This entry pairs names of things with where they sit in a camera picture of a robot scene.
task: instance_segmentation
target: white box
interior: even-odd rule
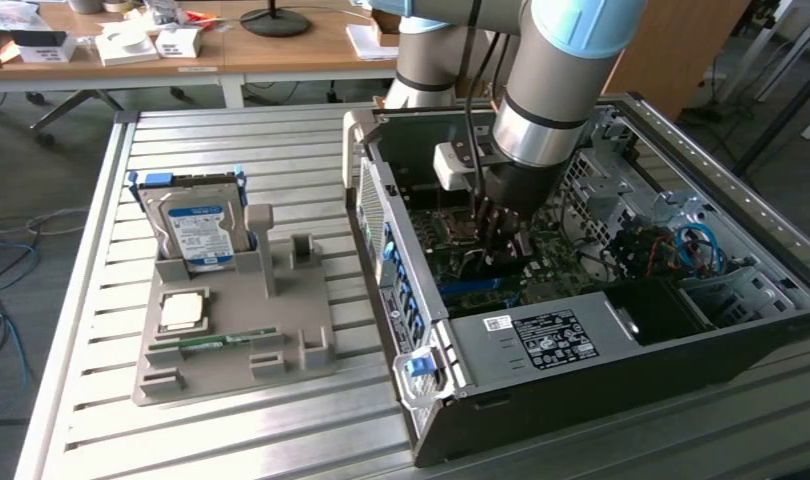
[[[66,35],[60,47],[22,47],[18,45],[18,54],[25,63],[69,63],[76,46],[74,38]]]
[[[96,37],[96,48],[105,67],[161,58],[152,40],[144,33],[102,33]]]
[[[154,41],[154,47],[162,57],[196,58],[203,44],[203,31],[199,28],[162,30]]]

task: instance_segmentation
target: lamp base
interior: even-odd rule
[[[309,30],[312,22],[301,14],[291,10],[277,9],[276,18],[271,17],[268,9],[251,10],[241,15],[241,26],[263,37],[293,37]]]

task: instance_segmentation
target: floor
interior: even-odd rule
[[[716,63],[720,71],[727,72],[732,68],[747,43],[743,39],[728,43]],[[770,100],[752,108],[754,118],[740,120],[739,127],[726,142],[735,157],[758,138],[808,76],[810,61],[802,61]],[[265,89],[261,87],[265,85],[255,90],[271,100],[277,100],[289,95],[293,84],[277,84]],[[301,83],[288,103],[323,103],[327,87],[324,82]],[[223,107],[216,87],[188,87],[185,91],[192,102],[173,99],[166,94],[166,89],[117,92],[116,98],[126,108],[137,110]],[[337,92],[345,101],[365,101],[372,95],[383,93],[383,87],[379,81],[337,82]],[[64,94],[46,94],[46,98],[56,103],[62,100]],[[26,125],[45,110],[46,107],[30,105],[22,94],[10,94],[0,106],[0,218],[10,215],[32,217],[89,203],[110,130],[112,112],[100,102],[88,101],[48,129],[56,135],[58,145],[44,149],[30,141]],[[726,115],[720,124],[686,127],[710,150],[718,147],[716,154],[724,162],[732,160],[724,154],[726,149],[718,146],[715,137],[724,136],[738,120],[738,115]],[[808,122],[810,103],[767,149],[762,167],[752,171],[751,180],[775,207],[810,235],[810,141],[794,138]],[[58,222],[49,227],[65,228],[80,220],[80,216],[70,217],[64,219],[62,224]],[[16,219],[0,225],[14,226]],[[28,242],[29,238],[5,235],[4,240]],[[77,234],[44,238],[33,274],[1,293],[37,374],[42,371],[48,357],[78,240]],[[0,248],[0,268],[20,253],[21,251]],[[9,404],[10,398],[21,398],[0,417],[10,420],[0,426],[0,479],[10,478],[14,472],[37,391],[30,386],[26,394],[20,395],[20,379],[18,359],[8,345],[0,355],[0,404]]]

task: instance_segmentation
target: aluminum slat table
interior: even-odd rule
[[[116,124],[17,478],[730,479],[810,463],[808,338],[726,385],[412,467],[343,202],[341,116],[371,106],[152,112]],[[213,173],[236,163],[251,202],[275,207],[272,242],[307,232],[323,245],[340,370],[137,407],[129,395],[156,245],[125,172]]]

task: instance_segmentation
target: green circuit board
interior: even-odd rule
[[[479,244],[469,209],[411,211],[433,280],[452,318],[577,295],[599,282],[579,263],[561,233],[549,229],[548,212],[535,218],[531,240],[535,255],[515,275],[472,281],[463,275]]]

